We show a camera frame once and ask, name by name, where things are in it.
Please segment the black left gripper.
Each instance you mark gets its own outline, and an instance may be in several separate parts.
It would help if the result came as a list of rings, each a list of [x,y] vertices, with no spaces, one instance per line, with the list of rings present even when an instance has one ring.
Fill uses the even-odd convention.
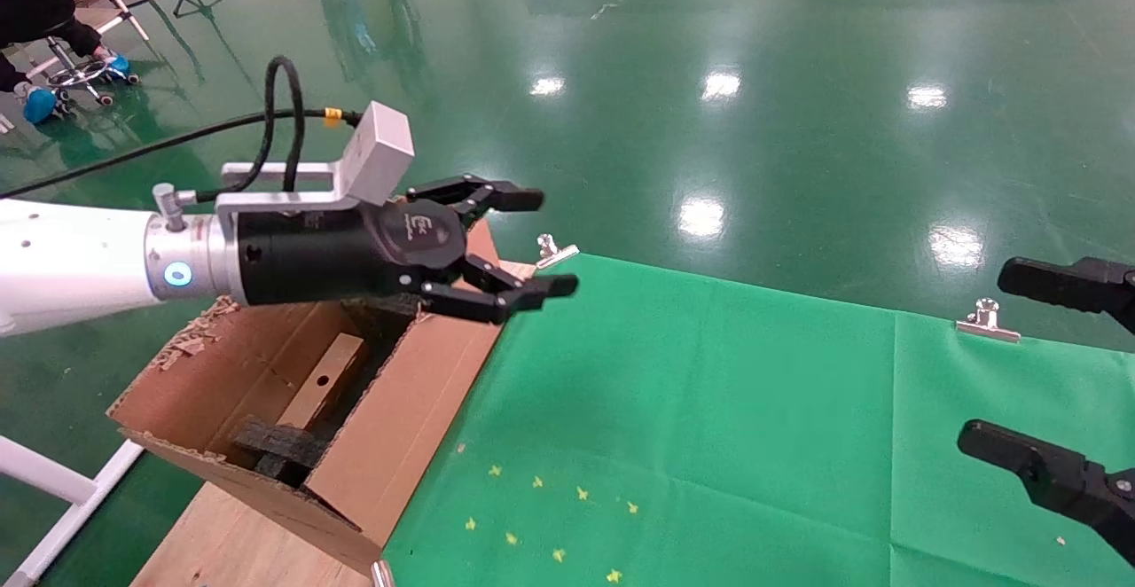
[[[547,300],[575,295],[575,272],[520,278],[466,254],[469,226],[490,210],[538,211],[543,191],[465,174],[418,184],[404,196],[413,202],[239,215],[239,286],[247,304],[419,294],[434,315],[502,325]]]

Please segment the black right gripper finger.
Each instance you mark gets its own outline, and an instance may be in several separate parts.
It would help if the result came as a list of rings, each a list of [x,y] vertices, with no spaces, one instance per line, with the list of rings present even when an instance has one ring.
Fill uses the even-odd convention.
[[[1052,265],[1011,257],[998,272],[1004,294],[1054,307],[1107,315],[1134,333],[1134,267],[1082,257],[1073,265]]]
[[[1134,567],[1134,469],[1110,473],[1074,450],[970,419],[960,452],[1016,473],[1034,505],[1093,530]]]

